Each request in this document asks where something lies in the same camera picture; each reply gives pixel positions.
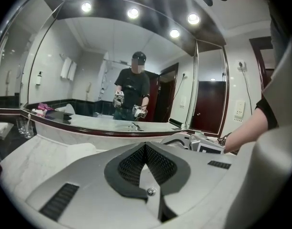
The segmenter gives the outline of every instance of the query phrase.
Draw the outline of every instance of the black cap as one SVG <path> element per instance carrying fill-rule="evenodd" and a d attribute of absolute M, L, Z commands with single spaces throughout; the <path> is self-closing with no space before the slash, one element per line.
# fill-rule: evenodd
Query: black cap
<path fill-rule="evenodd" d="M 145 65 L 146 55 L 143 52 L 135 52 L 132 58 L 138 60 L 138 65 Z"/>

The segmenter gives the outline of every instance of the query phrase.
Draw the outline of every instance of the robotic hand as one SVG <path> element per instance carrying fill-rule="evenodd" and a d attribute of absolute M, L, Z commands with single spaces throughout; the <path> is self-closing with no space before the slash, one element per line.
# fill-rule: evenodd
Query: robotic hand
<path fill-rule="evenodd" d="M 124 93 L 122 91 L 117 91 L 113 99 L 113 105 L 115 108 L 120 108 L 122 107 L 123 103 L 124 103 Z"/>
<path fill-rule="evenodd" d="M 145 118 L 147 115 L 147 110 L 144 110 L 142 107 L 134 105 L 132 112 L 135 118 Z"/>

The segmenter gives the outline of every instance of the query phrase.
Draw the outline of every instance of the screw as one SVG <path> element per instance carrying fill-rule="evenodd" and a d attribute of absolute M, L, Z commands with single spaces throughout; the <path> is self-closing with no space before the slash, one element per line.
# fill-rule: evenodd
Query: screw
<path fill-rule="evenodd" d="M 147 190 L 147 194 L 148 194 L 149 196 L 154 196 L 154 195 L 156 194 L 156 190 L 154 190 L 153 188 L 149 188 L 149 189 Z"/>

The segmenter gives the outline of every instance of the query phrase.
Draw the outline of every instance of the soap dispenser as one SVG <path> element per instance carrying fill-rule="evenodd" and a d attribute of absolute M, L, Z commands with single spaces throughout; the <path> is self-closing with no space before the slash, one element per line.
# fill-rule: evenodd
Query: soap dispenser
<path fill-rule="evenodd" d="M 37 76 L 36 86 L 40 86 L 41 85 L 41 79 L 42 79 L 42 71 L 40 71 L 39 75 Z"/>

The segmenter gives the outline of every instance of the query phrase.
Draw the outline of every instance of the ceiling light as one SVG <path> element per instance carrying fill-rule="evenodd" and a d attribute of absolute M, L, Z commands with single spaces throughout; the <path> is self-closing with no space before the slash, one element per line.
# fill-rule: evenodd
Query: ceiling light
<path fill-rule="evenodd" d="M 85 2 L 85 3 L 81 6 L 81 9 L 82 9 L 84 12 L 90 12 L 91 9 L 92 9 L 92 6 L 91 6 L 90 3 Z"/>
<path fill-rule="evenodd" d="M 130 9 L 130 10 L 128 10 L 127 15 L 131 19 L 136 19 L 138 17 L 138 10 L 137 9 Z"/>
<path fill-rule="evenodd" d="M 197 25 L 200 22 L 200 17 L 195 13 L 191 13 L 188 16 L 188 22 L 192 25 Z"/>
<path fill-rule="evenodd" d="M 171 32 L 170 32 L 170 36 L 171 36 L 172 38 L 177 38 L 177 37 L 180 36 L 180 32 L 179 32 L 178 30 L 171 30 Z"/>

